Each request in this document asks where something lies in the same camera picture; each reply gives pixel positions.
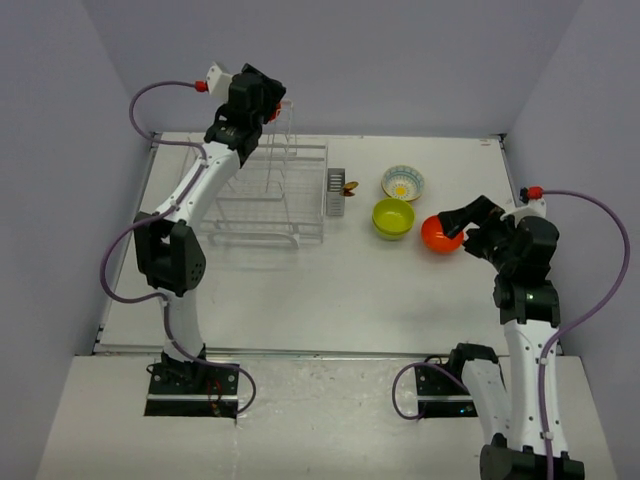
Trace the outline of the orange bowl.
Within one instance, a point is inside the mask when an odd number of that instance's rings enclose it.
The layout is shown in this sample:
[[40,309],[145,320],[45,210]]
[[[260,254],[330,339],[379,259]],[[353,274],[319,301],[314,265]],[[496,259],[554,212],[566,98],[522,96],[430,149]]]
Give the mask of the orange bowl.
[[438,254],[453,253],[462,246],[464,241],[463,232],[457,234],[454,238],[447,237],[437,215],[429,216],[424,220],[420,234],[424,245]]
[[268,122],[269,122],[269,123],[274,122],[274,121],[279,117],[279,115],[280,115],[281,111],[282,111],[282,103],[281,103],[281,102],[278,102],[278,103],[276,104],[276,106],[275,106],[275,108],[274,108],[274,110],[273,110],[273,112],[272,112],[271,116],[269,117]]

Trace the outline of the white floral ceramic bowl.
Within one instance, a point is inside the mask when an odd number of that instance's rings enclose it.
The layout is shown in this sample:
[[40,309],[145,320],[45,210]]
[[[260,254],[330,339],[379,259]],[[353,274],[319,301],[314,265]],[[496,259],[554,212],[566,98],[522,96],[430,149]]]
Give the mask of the white floral ceramic bowl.
[[414,202],[422,197],[421,190],[407,190],[407,189],[394,189],[394,190],[385,190],[384,193],[390,197],[399,200],[403,200],[406,202]]

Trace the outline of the yellow sun pattern bowl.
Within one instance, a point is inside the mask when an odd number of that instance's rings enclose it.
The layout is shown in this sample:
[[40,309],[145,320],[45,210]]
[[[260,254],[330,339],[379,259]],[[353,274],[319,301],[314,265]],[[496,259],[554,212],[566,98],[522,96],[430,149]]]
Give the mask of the yellow sun pattern bowl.
[[382,175],[381,187],[385,190],[407,189],[421,190],[425,188],[424,176],[414,167],[395,165],[388,168]]

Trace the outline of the lime green bowl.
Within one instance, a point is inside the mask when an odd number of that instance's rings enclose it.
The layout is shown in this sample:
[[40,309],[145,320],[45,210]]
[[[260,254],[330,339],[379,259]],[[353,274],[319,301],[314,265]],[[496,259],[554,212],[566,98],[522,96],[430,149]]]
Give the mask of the lime green bowl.
[[380,200],[372,211],[373,223],[398,228],[400,225],[412,224],[415,221],[415,211],[406,201],[386,198]]
[[382,226],[373,223],[373,229],[378,237],[387,241],[397,241],[403,239],[413,228],[412,224],[400,225],[398,228]]

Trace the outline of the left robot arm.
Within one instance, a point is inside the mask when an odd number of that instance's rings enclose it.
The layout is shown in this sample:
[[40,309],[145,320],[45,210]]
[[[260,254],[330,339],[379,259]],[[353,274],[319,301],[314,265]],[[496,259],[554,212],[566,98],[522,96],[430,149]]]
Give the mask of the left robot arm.
[[155,212],[136,216],[134,229],[138,269],[163,309],[166,341],[159,366],[187,393],[201,390],[213,367],[196,312],[196,289],[206,270],[197,235],[223,186],[257,148],[264,126],[277,117],[286,93],[280,81],[250,64],[236,74],[213,65],[205,81],[191,86],[218,96],[221,104],[202,141],[190,145],[194,165]]

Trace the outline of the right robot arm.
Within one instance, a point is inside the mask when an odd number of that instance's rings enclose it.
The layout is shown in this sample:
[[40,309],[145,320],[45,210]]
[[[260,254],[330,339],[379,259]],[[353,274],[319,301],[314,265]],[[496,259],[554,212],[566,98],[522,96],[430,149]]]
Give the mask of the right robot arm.
[[496,271],[494,303],[508,347],[511,380],[504,381],[494,351],[459,344],[446,368],[448,385],[471,395],[485,444],[483,479],[582,479],[572,458],[557,398],[559,295],[548,278],[559,231],[533,200],[506,211],[485,196],[438,213],[443,234],[465,234],[464,250]]

